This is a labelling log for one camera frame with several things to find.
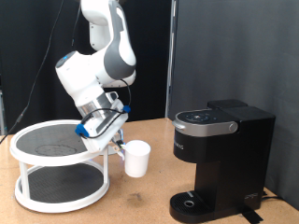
table surface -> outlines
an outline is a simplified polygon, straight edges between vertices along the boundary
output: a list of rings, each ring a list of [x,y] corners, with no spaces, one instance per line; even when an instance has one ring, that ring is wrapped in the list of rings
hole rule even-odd
[[[19,163],[9,153],[10,135],[0,146],[0,223],[178,223],[169,215],[169,200],[194,187],[195,164],[180,161],[173,154],[174,127],[169,119],[128,122],[123,125],[124,141],[139,139],[151,146],[149,169],[142,178],[124,172],[118,155],[109,156],[110,188],[98,202],[64,214],[42,214],[21,207],[15,197],[20,176]],[[101,156],[94,161],[103,164]],[[274,195],[265,190],[269,196]],[[256,211],[263,224],[299,223],[298,211],[280,200],[267,200]],[[241,215],[211,224],[249,224]]]

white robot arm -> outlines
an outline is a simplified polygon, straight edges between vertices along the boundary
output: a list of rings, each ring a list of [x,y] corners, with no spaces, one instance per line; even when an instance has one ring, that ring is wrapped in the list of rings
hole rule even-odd
[[[83,143],[90,152],[98,152],[128,119],[118,94],[105,93],[103,88],[122,87],[121,79],[131,85],[136,61],[125,16],[117,1],[81,0],[81,10],[90,22],[91,45],[97,52],[70,52],[57,62],[56,72],[85,118],[81,124]]]

coffee maker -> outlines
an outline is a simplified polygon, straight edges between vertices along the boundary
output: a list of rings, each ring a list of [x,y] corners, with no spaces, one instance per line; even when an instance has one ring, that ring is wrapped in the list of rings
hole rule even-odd
[[[254,210],[261,206],[274,123],[274,115],[237,100],[178,113],[174,154],[197,165],[194,190],[171,198],[170,215],[185,223],[236,214],[263,220]]]

black curtain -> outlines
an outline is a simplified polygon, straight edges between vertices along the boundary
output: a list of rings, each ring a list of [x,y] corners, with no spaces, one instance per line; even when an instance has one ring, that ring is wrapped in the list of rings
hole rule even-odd
[[[224,99],[276,115],[265,186],[299,209],[299,1],[177,6],[169,118]]]
[[[36,73],[49,43],[50,31],[61,0],[1,1],[0,72],[7,128],[25,108]],[[171,0],[128,0],[123,5],[133,50],[137,59],[136,81],[131,86],[132,112],[129,120],[164,116]],[[55,64],[72,51],[71,41],[78,1],[64,0],[49,56],[37,80],[31,104],[13,133],[29,125],[53,119],[81,119],[72,98],[57,78]],[[92,54],[89,24],[80,14],[75,50]],[[126,88],[117,91],[127,104]]]

white cup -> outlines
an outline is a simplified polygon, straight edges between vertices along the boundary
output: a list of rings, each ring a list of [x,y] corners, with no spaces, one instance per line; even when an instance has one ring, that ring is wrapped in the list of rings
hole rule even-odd
[[[125,145],[124,171],[131,177],[141,177],[148,170],[150,145],[133,140]]]

